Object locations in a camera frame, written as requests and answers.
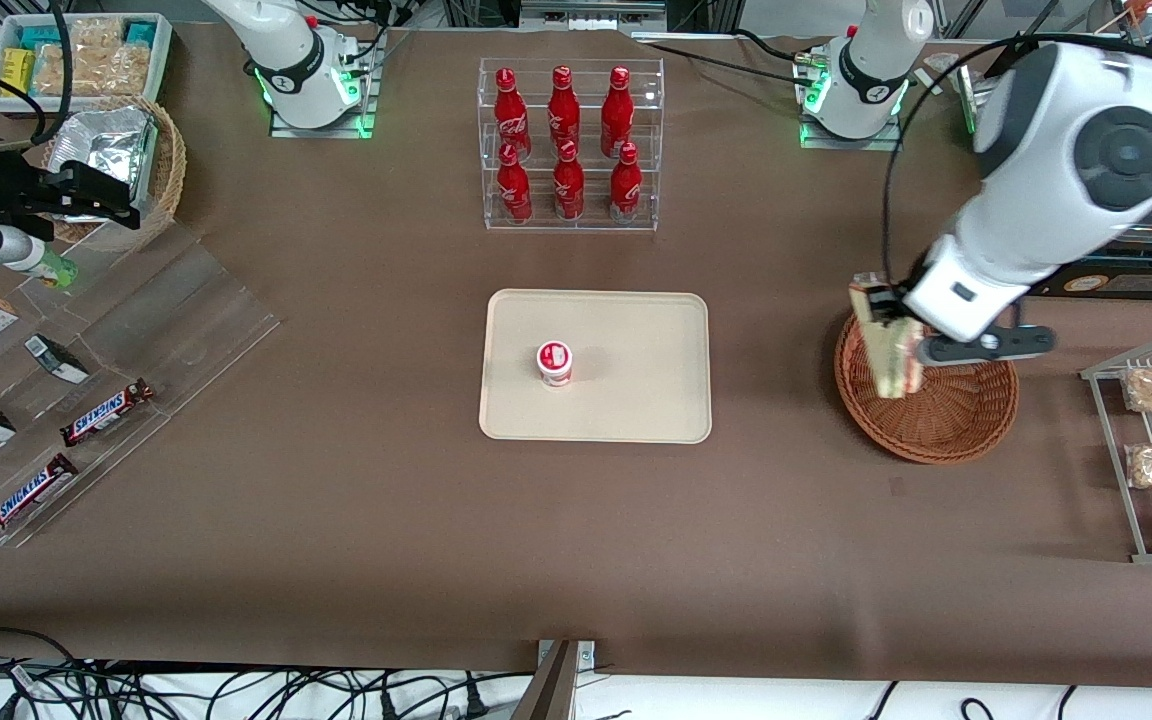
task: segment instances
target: snickers bar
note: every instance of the snickers bar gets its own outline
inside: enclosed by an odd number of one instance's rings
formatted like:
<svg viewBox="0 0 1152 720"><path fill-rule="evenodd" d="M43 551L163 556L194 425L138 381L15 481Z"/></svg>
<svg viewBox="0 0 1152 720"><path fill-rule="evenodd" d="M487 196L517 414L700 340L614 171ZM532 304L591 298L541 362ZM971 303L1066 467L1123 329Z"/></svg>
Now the snickers bar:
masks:
<svg viewBox="0 0 1152 720"><path fill-rule="evenodd" d="M109 427L115 420L122 418L128 410L131 410L132 407L139 406L153 396L154 388L147 386L145 379L141 378L138 381L129 384L129 386L120 389L118 395L97 406L91 414L83 415L82 418L60 429L60 437L65 439L65 447L76 446L83 442L84 439L99 433L100 430Z"/></svg>
<svg viewBox="0 0 1152 720"><path fill-rule="evenodd" d="M12 493L12 497L6 498L3 505L0 505L0 533L9 523L18 518L29 503L40 502L46 495L50 495L53 488L59 486L59 483L68 480L77 473L78 470L74 468L73 462L58 453L32 480L24 484L23 488Z"/></svg>

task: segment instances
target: bottle cap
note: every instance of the bottle cap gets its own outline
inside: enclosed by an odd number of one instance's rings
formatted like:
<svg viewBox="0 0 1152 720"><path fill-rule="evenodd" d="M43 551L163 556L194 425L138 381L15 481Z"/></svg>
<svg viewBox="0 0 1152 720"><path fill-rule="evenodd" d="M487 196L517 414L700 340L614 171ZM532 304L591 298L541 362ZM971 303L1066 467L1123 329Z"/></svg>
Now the bottle cap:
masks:
<svg viewBox="0 0 1152 720"><path fill-rule="evenodd" d="M564 386L571 380L573 351L566 343L548 341L536 350L536 366L540 369L540 378L550 386Z"/></svg>
<svg viewBox="0 0 1152 720"><path fill-rule="evenodd" d="M626 90L630 86L630 70L622 65L612 68L612 90Z"/></svg>
<svg viewBox="0 0 1152 720"><path fill-rule="evenodd" d="M503 90L506 92L511 91L515 88L515 78L513 77L513 70L509 68L500 68L497 70L497 90Z"/></svg>
<svg viewBox="0 0 1152 720"><path fill-rule="evenodd" d="M567 65L559 65L554 68L554 88L567 90L573 85L573 69Z"/></svg>

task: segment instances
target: metal bracket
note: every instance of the metal bracket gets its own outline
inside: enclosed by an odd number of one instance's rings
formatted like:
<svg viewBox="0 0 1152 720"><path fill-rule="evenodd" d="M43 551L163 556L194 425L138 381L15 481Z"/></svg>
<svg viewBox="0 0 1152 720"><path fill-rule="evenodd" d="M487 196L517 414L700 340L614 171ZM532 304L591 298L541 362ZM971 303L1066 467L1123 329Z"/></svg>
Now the metal bracket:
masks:
<svg viewBox="0 0 1152 720"><path fill-rule="evenodd" d="M541 641L539 660L509 720L570 720L576 677L594 668L594 642Z"/></svg>

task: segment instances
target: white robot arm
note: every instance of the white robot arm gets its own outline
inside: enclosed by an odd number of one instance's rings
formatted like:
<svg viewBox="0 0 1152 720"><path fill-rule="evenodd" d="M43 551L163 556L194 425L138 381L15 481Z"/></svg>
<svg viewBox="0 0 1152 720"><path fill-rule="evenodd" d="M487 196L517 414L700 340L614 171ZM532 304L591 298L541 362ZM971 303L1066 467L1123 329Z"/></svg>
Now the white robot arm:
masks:
<svg viewBox="0 0 1152 720"><path fill-rule="evenodd" d="M902 304L977 341L1030 286L1152 211L1152 59L1046 45L984 106L983 188L952 219Z"/></svg>
<svg viewBox="0 0 1152 720"><path fill-rule="evenodd" d="M361 100L358 41L311 26L294 0L202 0L251 55L274 112L289 126L319 128Z"/></svg>
<svg viewBox="0 0 1152 720"><path fill-rule="evenodd" d="M838 137L861 141L881 131L935 25L927 0L867 0L855 35L826 45L823 90L805 109Z"/></svg>

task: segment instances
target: red label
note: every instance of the red label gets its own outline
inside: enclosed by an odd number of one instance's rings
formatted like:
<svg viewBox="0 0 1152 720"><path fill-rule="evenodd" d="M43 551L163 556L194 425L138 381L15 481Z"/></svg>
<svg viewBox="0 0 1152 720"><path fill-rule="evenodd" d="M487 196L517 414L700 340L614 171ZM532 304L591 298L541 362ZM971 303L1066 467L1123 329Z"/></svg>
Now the red label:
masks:
<svg viewBox="0 0 1152 720"><path fill-rule="evenodd" d="M559 342L548 342L540 348L540 364L545 369L561 370L568 363L571 363L571 355L567 354L567 346Z"/></svg>

